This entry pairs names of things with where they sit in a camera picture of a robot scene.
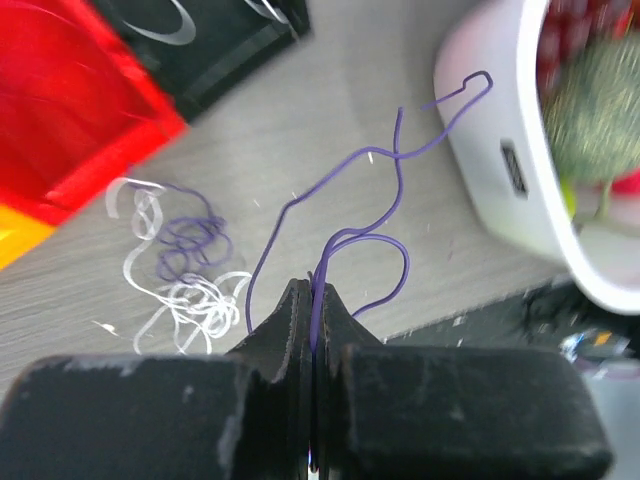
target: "purple string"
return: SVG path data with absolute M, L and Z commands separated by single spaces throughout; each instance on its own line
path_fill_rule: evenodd
M 247 289 L 247 299 L 246 299 L 246 303 L 245 303 L 245 315 L 246 315 L 246 321 L 247 321 L 247 330 L 249 331 L 249 333 L 251 333 L 253 331 L 252 328 L 252 323 L 251 323 L 251 296 L 253 294 L 253 289 L 255 287 L 255 283 L 256 280 L 258 278 L 258 275 L 260 273 L 260 271 L 262 270 L 262 267 L 264 266 L 264 263 L 267 259 L 267 256 L 269 255 L 269 252 L 271 251 L 271 248 L 273 247 L 273 244 L 275 243 L 275 240 L 278 236 L 278 234 L 280 233 L 280 228 L 282 227 L 282 224 L 284 222 L 284 219 L 287 215 L 287 212 L 289 211 L 290 208 L 292 208 L 293 206 L 304 202 L 305 200 L 307 200 L 308 198 L 310 198 L 311 196 L 315 195 L 320 189 L 322 189 L 326 184 L 328 184 L 337 174 L 339 174 L 341 171 L 343 171 L 348 165 L 350 165 L 354 160 L 356 160 L 358 157 L 368 154 L 368 153 L 377 153 L 379 155 L 383 155 L 385 157 L 389 157 L 389 158 L 393 158 L 395 160 L 396 163 L 396 175 L 398 177 L 398 194 L 396 195 L 396 200 L 394 201 L 393 205 L 391 206 L 391 208 L 387 211 L 387 213 L 385 213 L 379 220 L 377 220 L 376 222 L 372 223 L 371 225 L 369 225 L 368 227 L 365 228 L 344 228 L 339 230 L 338 232 L 336 232 L 334 235 L 331 236 L 331 238 L 329 239 L 329 241 L 327 242 L 327 244 L 324 247 L 324 250 L 322 252 L 322 257 L 320 258 L 320 262 L 318 263 L 318 266 L 316 267 L 316 271 L 313 275 L 313 304 L 312 304 L 312 310 L 311 310 L 311 331 L 310 331 L 310 346 L 311 346 L 311 350 L 312 352 L 315 353 L 315 349 L 316 349 L 316 345 L 317 345 L 317 341 L 318 341 L 318 333 L 319 333 L 319 329 L 320 329 L 320 317 L 321 317 L 321 308 L 322 308 L 322 299 L 324 297 L 324 290 L 325 290 L 325 284 L 326 284 L 326 278 L 327 278 L 327 268 L 328 268 L 328 263 L 329 263 L 329 258 L 331 258 L 331 256 L 337 252 L 340 248 L 343 248 L 351 243 L 354 243 L 356 241 L 362 241 L 362 240 L 366 240 L 367 239 L 367 235 L 369 234 L 369 232 L 371 232 L 372 230 L 375 230 L 376 228 L 380 227 L 380 225 L 382 225 L 385 220 L 387 220 L 398 208 L 398 205 L 400 204 L 400 201 L 402 199 L 402 195 L 404 193 L 404 186 L 402 183 L 402 172 L 400 169 L 400 160 L 404 160 L 407 158 L 414 158 L 417 157 L 421 154 L 423 154 L 424 152 L 428 151 L 429 149 L 433 148 L 435 145 L 437 145 L 438 143 L 440 143 L 444 138 L 446 138 L 446 136 L 451 132 L 451 130 L 453 129 L 453 127 L 455 126 L 455 124 L 460 120 L 460 118 L 467 113 L 467 111 L 469 111 L 469 109 L 471 107 L 473 107 L 482 97 L 484 97 L 492 88 L 493 88 L 493 79 L 491 78 L 491 76 L 489 75 L 488 72 L 486 71 L 478 71 L 475 72 L 471 75 L 469 75 L 467 78 L 464 79 L 464 81 L 462 82 L 462 87 L 459 88 L 458 90 L 449 93 L 448 95 L 437 99 L 436 101 L 427 104 L 425 106 L 422 107 L 422 110 L 428 110 L 430 108 L 433 108 L 434 106 L 445 102 L 449 99 L 451 99 L 452 97 L 464 92 L 467 88 L 467 84 L 469 83 L 469 81 L 471 81 L 472 79 L 479 77 L 479 76 L 483 76 L 486 81 L 487 81 L 487 87 L 485 87 L 479 94 L 477 94 L 476 96 L 474 96 L 469 102 L 467 102 L 451 119 L 451 121 L 449 122 L 449 125 L 444 129 L 444 131 L 438 136 L 436 137 L 434 140 L 432 140 L 431 142 L 427 143 L 426 145 L 420 147 L 417 150 L 411 151 L 411 152 L 407 152 L 407 153 L 398 153 L 398 142 L 399 142 L 399 132 L 400 132 L 400 126 L 402 124 L 402 118 L 404 115 L 404 111 L 402 108 L 398 109 L 398 115 L 396 118 L 396 128 L 395 128 L 395 134 L 394 134 L 394 151 L 390 152 L 389 150 L 385 150 L 383 148 L 379 148 L 379 147 L 374 147 L 374 146 L 369 146 L 369 147 L 364 147 L 360 150 L 357 150 L 355 152 L 353 152 L 351 155 L 349 155 L 345 160 L 343 160 L 340 164 L 338 164 L 336 167 L 334 167 L 325 177 L 323 177 L 318 183 L 316 183 L 313 187 L 311 187 L 309 190 L 307 190 L 304 194 L 300 195 L 298 198 L 295 198 L 289 202 L 287 202 L 283 207 L 282 210 L 280 210 L 280 214 L 278 215 L 278 220 L 276 221 L 276 224 L 274 226 L 274 229 L 271 233 L 271 236 L 269 237 L 269 240 L 267 242 L 267 245 L 264 249 L 264 251 L 262 252 L 262 255 L 260 256 L 260 259 L 258 260 L 258 264 L 256 265 L 256 269 L 255 272 L 251 278 L 251 281 L 249 282 L 249 287 Z M 341 243 L 338 243 L 338 240 L 345 236 L 345 235 L 352 235 L 351 238 L 344 240 Z M 404 246 L 398 242 L 397 240 L 393 240 L 390 237 L 385 237 L 386 239 L 389 240 L 389 243 L 392 243 L 394 246 L 396 246 L 397 248 L 399 248 L 402 252 L 403 252 L 403 257 L 405 257 L 405 253 L 406 252 L 406 248 L 404 248 Z M 405 257 L 405 265 L 408 266 L 408 254 Z M 404 285 L 404 281 L 406 281 L 406 275 L 403 272 L 403 277 L 400 280 L 400 283 L 398 284 L 398 286 L 394 289 L 394 291 L 388 295 L 387 297 L 378 300 L 376 302 L 373 302 L 372 304 L 366 305 L 365 307 L 362 307 L 361 309 L 358 310 L 358 312 L 356 313 L 362 313 L 363 311 L 369 310 L 371 308 L 374 308 L 375 306 L 379 306 L 383 303 L 388 302 L 389 300 L 391 300 L 393 297 L 395 297 L 397 295 L 397 293 L 399 292 L 399 290 L 402 288 L 402 286 Z
M 184 216 L 166 222 L 156 241 L 168 247 L 158 254 L 156 275 L 165 282 L 185 281 L 187 273 L 201 273 L 205 268 L 217 267 L 229 261 L 233 255 L 233 243 L 224 233 L 226 222 L 213 213 L 209 201 L 201 193 L 190 188 L 165 183 L 165 188 L 198 198 L 205 206 L 205 216 Z M 206 249 L 216 241 L 226 243 L 225 253 L 216 259 L 209 259 Z

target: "purple cord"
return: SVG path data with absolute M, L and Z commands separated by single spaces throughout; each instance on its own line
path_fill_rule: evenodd
M 198 198 L 206 208 L 206 216 L 174 218 L 162 226 L 156 241 L 169 248 L 158 254 L 156 275 L 165 282 L 174 283 L 184 281 L 187 273 L 200 273 L 205 268 L 217 267 L 227 262 L 233 255 L 233 244 L 223 231 L 226 222 L 213 213 L 213 208 L 204 195 L 172 184 L 165 183 L 163 186 Z M 206 249 L 218 239 L 224 240 L 226 251 L 221 258 L 210 260 Z M 176 258 L 182 259 L 179 269 L 171 266 Z
M 309 190 L 307 190 L 304 194 L 300 195 L 298 198 L 295 198 L 289 202 L 287 202 L 283 207 L 282 210 L 280 210 L 280 214 L 278 215 L 278 220 L 276 221 L 276 224 L 274 226 L 274 229 L 271 233 L 271 236 L 269 237 L 269 240 L 267 242 L 267 245 L 264 249 L 264 251 L 262 252 L 262 255 L 260 256 L 260 259 L 258 260 L 258 264 L 256 265 L 256 269 L 255 272 L 251 278 L 251 281 L 249 282 L 249 287 L 247 289 L 247 299 L 246 299 L 246 303 L 245 303 L 245 315 L 246 315 L 246 321 L 247 321 L 247 330 L 249 331 L 249 333 L 251 333 L 253 331 L 252 328 L 252 324 L 251 324 L 251 296 L 253 294 L 253 289 L 255 287 L 255 283 L 256 280 L 258 278 L 258 275 L 260 273 L 260 271 L 262 270 L 262 267 L 264 266 L 264 263 L 267 259 L 267 256 L 269 255 L 269 252 L 271 251 L 271 248 L 273 247 L 273 244 L 275 243 L 275 240 L 278 236 L 278 234 L 280 233 L 280 228 L 282 227 L 282 224 L 284 222 L 284 218 L 287 214 L 287 212 L 289 211 L 289 209 L 299 203 L 304 202 L 305 200 L 307 200 L 309 197 L 315 195 L 320 189 L 322 189 L 327 183 L 329 183 L 338 173 L 340 173 L 342 170 L 344 170 L 348 165 L 350 165 L 354 160 L 356 160 L 358 157 L 368 154 L 368 153 L 377 153 L 379 155 L 383 155 L 385 157 L 389 157 L 389 158 L 393 158 L 396 162 L 396 173 L 398 176 L 398 194 L 396 196 L 396 200 L 394 201 L 393 205 L 391 206 L 391 208 L 387 211 L 387 213 L 385 213 L 378 221 L 374 222 L 373 224 L 369 225 L 366 228 L 360 228 L 360 229 L 356 229 L 356 228 L 344 228 L 340 231 L 338 231 L 337 233 L 335 233 L 333 236 L 331 236 L 331 238 L 329 239 L 329 241 L 327 242 L 327 244 L 324 247 L 324 250 L 322 252 L 322 257 L 320 258 L 320 262 L 318 263 L 318 266 L 316 268 L 316 272 L 313 275 L 313 305 L 312 305 L 312 310 L 311 310 L 311 331 L 310 331 L 310 346 L 311 346 L 311 350 L 312 352 L 315 353 L 315 349 L 316 349 L 316 345 L 318 342 L 318 333 L 319 333 L 319 328 L 320 328 L 320 317 L 321 317 L 321 308 L 322 308 L 322 299 L 324 298 L 324 289 L 325 289 L 325 284 L 326 284 L 326 278 L 327 278 L 327 268 L 328 268 L 328 263 L 329 263 L 329 258 L 331 257 L 331 255 L 333 255 L 333 253 L 335 253 L 337 251 L 337 249 L 340 249 L 348 244 L 354 243 L 356 241 L 361 241 L 361 240 L 365 240 L 366 239 L 366 235 L 369 234 L 369 232 L 371 232 L 372 230 L 375 230 L 376 228 L 378 228 L 380 225 L 382 225 L 384 223 L 385 220 L 387 220 L 398 208 L 398 205 L 400 203 L 400 200 L 402 199 L 402 194 L 404 192 L 404 188 L 403 188 L 403 184 L 402 184 L 402 173 L 400 170 L 400 160 L 404 160 L 407 158 L 414 158 L 417 157 L 421 154 L 423 154 L 424 152 L 428 151 L 429 149 L 431 149 L 432 147 L 434 147 L 435 145 L 437 145 L 438 143 L 440 143 L 453 129 L 453 127 L 455 126 L 455 124 L 460 120 L 460 118 L 471 108 L 473 107 L 482 97 L 484 97 L 492 88 L 493 88 L 493 79 L 491 78 L 491 76 L 489 75 L 488 72 L 486 71 L 478 71 L 475 72 L 471 75 L 469 75 L 467 78 L 464 79 L 464 81 L 462 82 L 462 87 L 459 88 L 458 90 L 456 90 L 455 92 L 452 92 L 430 104 L 427 104 L 425 106 L 422 107 L 422 110 L 428 110 L 430 108 L 433 108 L 434 106 L 449 100 L 450 98 L 462 93 L 463 91 L 466 90 L 467 88 L 467 84 L 469 81 L 471 81 L 472 79 L 474 79 L 475 77 L 479 77 L 479 76 L 483 76 L 488 83 L 488 86 L 485 87 L 479 94 L 477 94 L 475 97 L 473 97 L 469 102 L 467 102 L 451 119 L 451 122 L 449 122 L 449 125 L 444 129 L 444 131 L 438 136 L 436 137 L 434 140 L 432 140 L 431 142 L 427 143 L 426 145 L 422 146 L 421 148 L 411 151 L 411 152 L 407 152 L 407 153 L 398 153 L 398 149 L 397 149 L 397 143 L 399 140 L 399 130 L 400 130 L 400 126 L 402 124 L 402 118 L 403 118 L 403 109 L 400 108 L 398 109 L 398 116 L 396 118 L 396 131 L 395 131 L 395 135 L 394 135 L 394 152 L 390 152 L 388 150 L 385 150 L 383 148 L 379 148 L 379 147 L 374 147 L 374 146 L 370 146 L 370 147 L 365 147 L 362 148 L 360 150 L 357 150 L 355 152 L 353 152 L 351 155 L 349 155 L 345 160 L 343 160 L 340 164 L 338 164 L 336 167 L 334 167 L 327 175 L 325 175 L 325 177 L 323 177 L 318 183 L 316 183 L 313 187 L 311 187 Z M 345 235 L 353 235 L 352 238 L 343 241 L 342 243 L 337 243 L 338 240 L 340 239 L 340 237 L 343 237 Z M 406 251 L 406 248 L 404 248 L 404 246 L 400 247 L 399 245 L 400 242 L 393 243 L 396 247 L 400 248 L 401 251 L 403 251 L 403 256 L 404 256 L 404 252 Z M 405 264 L 408 265 L 408 255 L 405 258 Z M 385 297 L 384 299 L 378 300 L 370 305 L 366 305 L 365 307 L 362 307 L 360 310 L 358 310 L 358 312 L 356 313 L 362 313 L 365 310 L 368 310 L 370 308 L 373 308 L 374 306 L 378 306 L 381 305 L 382 303 L 386 303 L 389 300 L 391 300 L 393 297 L 395 297 L 395 295 L 397 295 L 397 293 L 399 292 L 400 288 L 402 288 L 402 286 L 404 285 L 404 281 L 406 280 L 406 275 L 403 272 L 403 278 L 401 278 L 400 283 L 398 284 L 398 286 L 394 289 L 394 291 L 388 295 L 387 297 Z

